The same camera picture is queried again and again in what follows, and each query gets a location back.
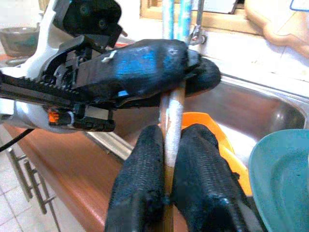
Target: teal plate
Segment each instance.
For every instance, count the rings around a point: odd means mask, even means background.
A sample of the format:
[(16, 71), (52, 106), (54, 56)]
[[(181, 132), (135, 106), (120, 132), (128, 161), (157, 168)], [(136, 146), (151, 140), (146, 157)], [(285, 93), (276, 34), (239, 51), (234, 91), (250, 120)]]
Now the teal plate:
[(249, 160), (253, 198), (269, 232), (309, 232), (309, 130), (264, 137)]

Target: kitchen counter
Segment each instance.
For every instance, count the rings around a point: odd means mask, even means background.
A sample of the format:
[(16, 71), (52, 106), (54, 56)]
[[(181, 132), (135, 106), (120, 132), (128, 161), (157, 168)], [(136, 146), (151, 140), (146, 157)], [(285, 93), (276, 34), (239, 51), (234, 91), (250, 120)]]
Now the kitchen counter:
[[(4, 127), (12, 137), (24, 130)], [(82, 132), (55, 134), (37, 129), (18, 144), (84, 229), (103, 231), (122, 162)], [(175, 231), (187, 231), (177, 209), (174, 221)]]

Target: black cable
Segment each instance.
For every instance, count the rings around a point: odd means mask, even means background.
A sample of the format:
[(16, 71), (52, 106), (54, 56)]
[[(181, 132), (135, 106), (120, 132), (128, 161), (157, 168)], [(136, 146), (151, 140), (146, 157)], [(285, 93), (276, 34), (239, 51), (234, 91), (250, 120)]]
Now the black cable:
[(34, 129), (27, 129), (24, 132), (22, 132), (19, 136), (13, 138), (10, 142), (0, 147), (0, 152), (4, 151), (5, 149), (9, 148), (10, 146), (17, 143), (19, 140), (24, 138), (27, 134), (31, 133)]

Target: white tile floor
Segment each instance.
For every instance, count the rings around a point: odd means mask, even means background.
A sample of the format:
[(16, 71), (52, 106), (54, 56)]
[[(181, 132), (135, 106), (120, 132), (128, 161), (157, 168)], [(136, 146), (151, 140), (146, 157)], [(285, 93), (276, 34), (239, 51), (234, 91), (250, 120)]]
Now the white tile floor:
[(6, 153), (0, 153), (0, 232), (54, 232), (34, 209), (35, 201), (27, 202)]

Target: wooden dowel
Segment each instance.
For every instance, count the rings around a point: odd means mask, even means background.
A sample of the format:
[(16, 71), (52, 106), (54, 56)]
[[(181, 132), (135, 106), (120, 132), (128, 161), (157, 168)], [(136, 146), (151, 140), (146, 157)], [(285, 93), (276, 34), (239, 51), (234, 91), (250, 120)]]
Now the wooden dowel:
[[(173, 185), (174, 166), (182, 129), (185, 82), (170, 94), (163, 94), (160, 104), (161, 130), (164, 136), (165, 193), (170, 195)], [(173, 205), (164, 207), (163, 231), (173, 231)]]

